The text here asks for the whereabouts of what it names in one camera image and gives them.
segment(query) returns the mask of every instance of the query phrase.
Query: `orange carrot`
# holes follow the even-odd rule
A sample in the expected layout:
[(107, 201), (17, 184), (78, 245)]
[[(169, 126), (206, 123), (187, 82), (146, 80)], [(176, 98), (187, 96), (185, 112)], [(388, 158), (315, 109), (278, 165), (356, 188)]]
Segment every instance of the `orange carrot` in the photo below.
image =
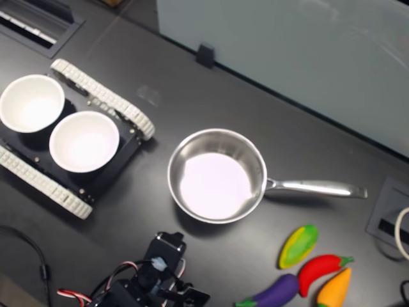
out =
[(351, 280), (351, 268), (332, 278), (318, 294), (318, 307), (342, 307)]

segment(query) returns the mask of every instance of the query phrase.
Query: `red wire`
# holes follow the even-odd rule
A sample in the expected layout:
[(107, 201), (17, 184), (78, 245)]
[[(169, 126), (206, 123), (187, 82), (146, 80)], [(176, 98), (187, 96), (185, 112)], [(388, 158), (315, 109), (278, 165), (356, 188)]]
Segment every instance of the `red wire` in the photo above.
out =
[(137, 267), (136, 264), (133, 263), (132, 261), (124, 261), (124, 262), (121, 262), (121, 263), (118, 265), (118, 267), (115, 269), (115, 271), (111, 274), (111, 276), (109, 276), (109, 279), (108, 279), (108, 281), (107, 281), (107, 284), (105, 285), (105, 291), (108, 291), (108, 289), (109, 289), (109, 287), (110, 287), (110, 285), (111, 285), (112, 279), (115, 277), (115, 275), (117, 274), (118, 270), (119, 270), (121, 267), (123, 267), (124, 265), (129, 265), (129, 266), (131, 266), (131, 267), (134, 267), (134, 269), (136, 270), (136, 273), (138, 273), (138, 267)]
[(86, 295), (84, 295), (82, 293), (79, 293), (79, 292), (75, 292), (75, 291), (59, 289), (57, 291), (57, 293), (58, 294), (68, 294), (68, 295), (72, 295), (73, 297), (76, 297), (80, 301), (81, 307), (84, 307), (85, 305), (88, 305), (92, 301), (88, 296), (86, 296)]

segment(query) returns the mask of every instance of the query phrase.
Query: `white wire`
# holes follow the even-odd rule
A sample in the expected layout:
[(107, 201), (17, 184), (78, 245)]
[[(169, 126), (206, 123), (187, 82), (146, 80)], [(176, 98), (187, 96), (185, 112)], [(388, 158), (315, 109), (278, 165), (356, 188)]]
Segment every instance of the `white wire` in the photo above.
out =
[[(181, 261), (181, 269), (179, 271), (179, 274), (177, 275), (178, 278), (181, 278), (181, 276), (183, 275), (183, 273), (185, 272), (185, 269), (186, 269), (186, 260), (182, 258), (180, 261)], [(171, 286), (169, 287), (169, 291), (172, 291), (175, 284), (176, 284), (176, 281), (172, 282)], [(166, 307), (166, 304), (167, 304), (167, 300), (165, 300), (162, 303), (161, 307)]]
[(405, 249), (403, 248), (402, 245), (402, 241), (401, 241), (401, 224), (402, 224), (402, 220), (403, 217), (409, 213), (409, 207), (405, 208), (401, 211), (401, 213), (399, 213), (397, 219), (396, 219), (396, 224), (395, 224), (395, 241), (396, 241), (396, 246), (398, 248), (398, 250), (401, 252), (401, 254), (407, 259), (409, 260), (409, 254), (405, 251)]
[(124, 261), (124, 262), (121, 262), (121, 263), (118, 265), (118, 267), (115, 269), (115, 271), (112, 273), (112, 275), (109, 276), (108, 282), (107, 282), (107, 284), (106, 284), (106, 286), (105, 286), (105, 291), (107, 291), (107, 290), (111, 287), (110, 284), (111, 284), (112, 279), (113, 279), (113, 278), (115, 277), (115, 275), (116, 275), (116, 271), (117, 271), (121, 266), (123, 266), (123, 265), (131, 265), (132, 267), (135, 268), (136, 273), (138, 272), (138, 267), (137, 267), (136, 264), (133, 263), (132, 261)]
[(78, 292), (74, 292), (74, 291), (72, 291), (74, 294), (69, 294), (69, 293), (65, 293), (64, 291), (60, 291), (60, 290), (58, 290), (57, 291), (57, 294), (59, 294), (59, 295), (61, 295), (61, 296), (65, 296), (65, 297), (69, 297), (69, 298), (76, 298), (76, 297), (79, 297), (80, 299), (83, 299), (83, 300), (85, 300), (85, 301), (87, 301), (87, 302), (92, 302), (92, 300), (91, 299), (89, 299), (88, 297), (86, 297), (84, 294), (81, 294), (81, 293), (78, 293)]

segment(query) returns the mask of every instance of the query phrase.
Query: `black cable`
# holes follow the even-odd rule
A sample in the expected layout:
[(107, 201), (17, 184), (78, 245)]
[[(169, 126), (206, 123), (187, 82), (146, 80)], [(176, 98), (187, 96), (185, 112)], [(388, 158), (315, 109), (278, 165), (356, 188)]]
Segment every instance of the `black cable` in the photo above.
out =
[(404, 281), (402, 281), (400, 288), (401, 288), (402, 300), (405, 302), (405, 304), (406, 304), (407, 306), (409, 306), (409, 301), (408, 301), (408, 298), (406, 297), (406, 294), (405, 294), (405, 285), (406, 285), (407, 283), (409, 283), (409, 280), (404, 280)]
[(166, 271), (173, 277), (177, 291), (186, 288), (186, 284), (170, 268), (166, 267)]
[[(150, 261), (150, 260), (140, 260), (140, 261), (134, 261), (134, 263), (135, 263), (136, 265), (138, 265), (138, 264), (150, 264), (151, 261)], [(114, 271), (114, 276), (117, 275), (117, 274), (119, 274), (119, 273), (122, 273), (123, 271), (126, 271), (127, 269), (130, 269), (130, 268), (133, 268), (133, 267), (132, 267), (132, 266), (125, 266), (125, 267), (121, 267), (120, 269), (116, 269), (116, 270)], [(98, 290), (99, 290), (100, 288), (102, 288), (102, 286), (104, 286), (104, 285), (108, 282), (108, 279), (109, 279), (110, 277), (111, 277), (111, 275), (107, 276), (103, 281), (101, 281), (101, 282), (98, 284), (98, 286), (95, 287), (95, 289), (91, 292), (91, 295), (89, 295), (89, 298), (90, 298), (90, 299), (94, 299), (95, 294), (98, 292)]]
[(47, 263), (45, 262), (45, 257), (41, 249), (27, 235), (25, 235), (24, 233), (22, 233), (21, 231), (13, 227), (0, 225), (0, 233), (11, 235), (11, 236), (19, 238), (20, 240), (23, 240), (25, 243), (29, 244), (37, 252), (38, 256), (40, 257), (40, 262), (41, 262), (40, 278), (44, 284), (44, 292), (45, 292), (45, 297), (47, 300), (47, 306), (51, 307), (52, 304), (51, 304), (51, 295), (50, 295), (50, 286), (49, 286), (49, 280), (50, 280), (49, 267)]

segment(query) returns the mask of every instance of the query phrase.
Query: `wall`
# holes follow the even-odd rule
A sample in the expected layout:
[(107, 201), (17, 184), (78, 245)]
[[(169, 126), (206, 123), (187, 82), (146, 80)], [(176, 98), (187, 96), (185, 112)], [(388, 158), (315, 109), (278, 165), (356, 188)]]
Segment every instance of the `wall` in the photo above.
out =
[(409, 7), (395, 0), (157, 0), (160, 32), (409, 156)]

